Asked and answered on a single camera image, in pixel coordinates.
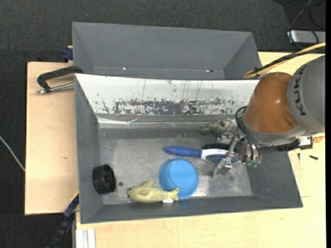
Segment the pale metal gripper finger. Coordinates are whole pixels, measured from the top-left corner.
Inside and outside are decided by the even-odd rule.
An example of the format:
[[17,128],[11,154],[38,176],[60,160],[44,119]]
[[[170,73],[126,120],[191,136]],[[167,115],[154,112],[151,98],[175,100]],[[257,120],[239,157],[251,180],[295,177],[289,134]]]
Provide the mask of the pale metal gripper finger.
[[219,173],[219,172],[225,172],[228,171],[229,167],[227,166],[227,159],[221,158],[218,163],[214,165],[213,172]]
[[216,178],[220,175],[225,175],[231,168],[233,164],[227,160],[221,160],[214,168],[212,173],[212,178]]

